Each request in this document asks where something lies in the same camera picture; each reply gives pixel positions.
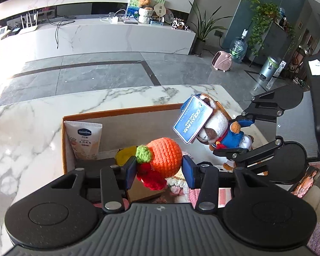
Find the orange storage box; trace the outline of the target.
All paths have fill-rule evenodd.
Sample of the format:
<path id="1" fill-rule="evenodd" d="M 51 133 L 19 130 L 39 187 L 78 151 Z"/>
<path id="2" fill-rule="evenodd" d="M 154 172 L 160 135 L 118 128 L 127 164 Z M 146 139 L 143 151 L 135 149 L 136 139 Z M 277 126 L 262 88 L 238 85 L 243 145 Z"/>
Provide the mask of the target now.
<path id="1" fill-rule="evenodd" d="M 197 164 L 202 161 L 222 166 L 226 160 L 213 155 L 209 146 L 195 140 L 185 144 L 173 131 L 173 124 L 180 115 L 180 103 L 145 106 L 140 108 L 117 109 L 102 112 L 65 116 L 63 121 L 84 121 L 103 124 L 99 146 L 99 159 L 113 158 L 121 148 L 148 144 L 154 139 L 167 137 L 175 140 L 183 152 L 189 154 Z M 254 138 L 253 148 L 258 148 L 268 141 L 255 125 L 242 129 Z M 62 124 L 62 164 L 63 174 L 76 168 L 76 158 Z"/>

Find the white Vaseline tube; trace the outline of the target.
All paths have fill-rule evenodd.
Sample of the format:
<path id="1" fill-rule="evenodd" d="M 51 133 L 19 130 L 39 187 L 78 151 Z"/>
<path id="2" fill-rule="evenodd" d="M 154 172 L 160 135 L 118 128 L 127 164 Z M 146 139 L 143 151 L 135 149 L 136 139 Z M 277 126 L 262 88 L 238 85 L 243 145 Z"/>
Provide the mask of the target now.
<path id="1" fill-rule="evenodd" d="M 76 159 L 97 160 L 103 125 L 82 121 L 64 121 Z"/>

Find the brown dog plush toy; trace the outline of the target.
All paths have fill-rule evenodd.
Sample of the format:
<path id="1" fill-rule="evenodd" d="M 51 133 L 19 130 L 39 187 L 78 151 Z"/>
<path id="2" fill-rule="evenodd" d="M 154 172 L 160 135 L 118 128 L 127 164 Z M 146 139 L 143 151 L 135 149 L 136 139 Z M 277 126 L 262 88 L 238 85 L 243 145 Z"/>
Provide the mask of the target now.
<path id="1" fill-rule="evenodd" d="M 253 137 L 241 131 L 241 124 L 232 121 L 219 102 L 207 94 L 199 94 L 198 98 L 213 109 L 212 115 L 196 136 L 199 142 L 209 145 L 211 151 L 225 148 L 252 149 Z"/>

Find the pink space heater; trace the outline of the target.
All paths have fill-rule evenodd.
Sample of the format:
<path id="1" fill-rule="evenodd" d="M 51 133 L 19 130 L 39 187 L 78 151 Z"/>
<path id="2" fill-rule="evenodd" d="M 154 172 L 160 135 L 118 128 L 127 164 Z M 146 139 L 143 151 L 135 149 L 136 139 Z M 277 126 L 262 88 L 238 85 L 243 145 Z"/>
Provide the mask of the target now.
<path id="1" fill-rule="evenodd" d="M 211 65 L 215 70 L 229 71 L 232 65 L 232 55 L 225 51 L 218 51 L 213 57 Z"/>

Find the photo print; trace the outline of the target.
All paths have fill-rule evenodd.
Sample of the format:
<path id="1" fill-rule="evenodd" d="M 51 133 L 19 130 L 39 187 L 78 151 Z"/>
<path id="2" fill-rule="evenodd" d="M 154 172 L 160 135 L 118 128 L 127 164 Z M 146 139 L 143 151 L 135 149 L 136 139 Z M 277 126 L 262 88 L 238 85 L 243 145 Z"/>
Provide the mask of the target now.
<path id="1" fill-rule="evenodd" d="M 305 175 L 290 192 L 299 198 L 303 198 L 313 186 L 320 188 L 320 161 L 309 163 Z"/>

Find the brown cardboard box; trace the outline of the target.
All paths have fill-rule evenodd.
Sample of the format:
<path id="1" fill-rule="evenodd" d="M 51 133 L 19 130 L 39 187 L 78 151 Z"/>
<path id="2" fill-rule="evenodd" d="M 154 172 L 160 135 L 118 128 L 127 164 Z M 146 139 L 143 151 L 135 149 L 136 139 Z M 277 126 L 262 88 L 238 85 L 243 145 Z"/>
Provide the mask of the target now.
<path id="1" fill-rule="evenodd" d="M 137 178 L 134 179 L 131 189 L 127 191 L 129 202 L 142 202 L 157 198 L 164 193 L 164 190 L 153 191 L 145 187 Z"/>

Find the pink case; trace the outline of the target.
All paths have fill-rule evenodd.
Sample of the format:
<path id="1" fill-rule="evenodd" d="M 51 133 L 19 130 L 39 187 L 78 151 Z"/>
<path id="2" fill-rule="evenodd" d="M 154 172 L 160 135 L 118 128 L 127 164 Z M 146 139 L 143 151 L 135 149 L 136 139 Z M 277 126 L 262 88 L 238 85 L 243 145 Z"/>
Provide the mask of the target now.
<path id="1" fill-rule="evenodd" d="M 198 196 L 200 189 L 191 190 L 188 189 L 188 198 L 192 204 L 192 207 L 195 208 L 198 201 Z M 220 188 L 218 191 L 218 208 L 223 208 L 225 205 L 232 199 L 231 189 L 230 188 Z"/>

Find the blue water bottle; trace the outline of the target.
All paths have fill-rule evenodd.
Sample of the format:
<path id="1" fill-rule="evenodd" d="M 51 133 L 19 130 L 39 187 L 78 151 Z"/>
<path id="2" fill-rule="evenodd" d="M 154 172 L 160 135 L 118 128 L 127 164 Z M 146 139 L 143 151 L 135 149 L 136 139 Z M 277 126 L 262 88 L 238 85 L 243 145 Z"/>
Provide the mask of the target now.
<path id="1" fill-rule="evenodd" d="M 244 29 L 242 35 L 240 37 L 236 37 L 231 42 L 229 53 L 231 54 L 232 61 L 234 63 L 241 63 L 247 52 L 248 44 L 245 40 L 247 33 L 248 30 Z"/>

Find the white TV cabinet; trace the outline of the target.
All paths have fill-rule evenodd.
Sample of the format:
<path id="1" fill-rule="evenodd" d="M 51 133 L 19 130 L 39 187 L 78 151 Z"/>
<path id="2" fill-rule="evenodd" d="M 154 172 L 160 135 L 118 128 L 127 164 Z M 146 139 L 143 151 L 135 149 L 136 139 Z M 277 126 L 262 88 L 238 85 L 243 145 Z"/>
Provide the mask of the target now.
<path id="1" fill-rule="evenodd" d="M 169 25 L 111 24 L 100 19 L 76 19 L 56 28 L 39 25 L 35 31 L 0 40 L 0 59 L 29 62 L 72 54 L 150 52 L 187 55 L 195 33 Z"/>

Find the tall potted plant right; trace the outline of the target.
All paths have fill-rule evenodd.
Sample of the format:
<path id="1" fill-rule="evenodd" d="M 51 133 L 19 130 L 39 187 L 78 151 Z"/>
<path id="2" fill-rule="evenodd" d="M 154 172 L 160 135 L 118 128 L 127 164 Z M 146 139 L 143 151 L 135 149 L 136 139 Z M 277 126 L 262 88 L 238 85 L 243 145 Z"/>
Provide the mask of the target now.
<path id="1" fill-rule="evenodd" d="M 189 1 L 191 5 L 191 9 L 196 17 L 196 22 L 190 21 L 190 23 L 195 28 L 196 38 L 195 43 L 192 49 L 194 55 L 200 57 L 205 47 L 206 40 L 208 35 L 215 30 L 225 31 L 226 28 L 223 26 L 217 25 L 220 20 L 230 19 L 232 16 L 223 16 L 223 17 L 215 17 L 217 12 L 221 9 L 218 7 L 209 17 L 207 16 L 206 11 L 203 13 L 200 11 L 199 6 L 196 2 Z"/>

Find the silver trash can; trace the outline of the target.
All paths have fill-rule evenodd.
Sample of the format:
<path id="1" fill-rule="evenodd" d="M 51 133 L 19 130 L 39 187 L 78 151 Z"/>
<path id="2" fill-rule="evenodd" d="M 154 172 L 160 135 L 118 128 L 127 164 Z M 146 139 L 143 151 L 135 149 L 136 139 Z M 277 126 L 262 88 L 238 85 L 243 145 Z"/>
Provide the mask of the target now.
<path id="1" fill-rule="evenodd" d="M 259 73 L 260 79 L 263 81 L 270 81 L 270 79 L 278 69 L 279 64 L 280 61 L 277 58 L 268 56 Z"/>

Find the teddy bear on cabinet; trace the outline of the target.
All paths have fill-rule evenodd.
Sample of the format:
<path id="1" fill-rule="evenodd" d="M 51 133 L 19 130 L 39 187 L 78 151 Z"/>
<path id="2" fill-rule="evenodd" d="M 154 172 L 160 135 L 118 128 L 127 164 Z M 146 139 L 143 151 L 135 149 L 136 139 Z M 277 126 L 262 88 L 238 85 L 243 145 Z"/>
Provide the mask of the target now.
<path id="1" fill-rule="evenodd" d="M 148 24 L 153 12 L 154 10 L 151 6 L 151 0 L 139 0 L 139 23 Z"/>

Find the orange crochet doll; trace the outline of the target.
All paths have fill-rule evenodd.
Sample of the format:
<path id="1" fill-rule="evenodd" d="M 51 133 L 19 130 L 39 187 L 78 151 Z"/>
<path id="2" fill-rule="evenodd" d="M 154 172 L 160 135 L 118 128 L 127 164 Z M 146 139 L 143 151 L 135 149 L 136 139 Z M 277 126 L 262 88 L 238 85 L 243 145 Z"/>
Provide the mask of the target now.
<path id="1" fill-rule="evenodd" d="M 183 153 L 173 139 L 159 138 L 137 146 L 135 157 L 137 179 L 151 191 L 160 191 L 181 168 Z"/>

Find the white wifi router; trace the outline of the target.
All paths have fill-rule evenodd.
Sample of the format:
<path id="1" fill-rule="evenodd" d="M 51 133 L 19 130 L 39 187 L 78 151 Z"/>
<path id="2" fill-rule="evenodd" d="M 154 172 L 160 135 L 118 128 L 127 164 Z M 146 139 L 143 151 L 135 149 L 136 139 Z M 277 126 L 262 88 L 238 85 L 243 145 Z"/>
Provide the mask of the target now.
<path id="1" fill-rule="evenodd" d="M 30 13 L 27 13 L 25 17 L 20 16 L 21 26 L 18 33 L 22 35 L 35 31 L 38 28 L 38 20 L 39 12 L 34 14 L 33 19 Z"/>

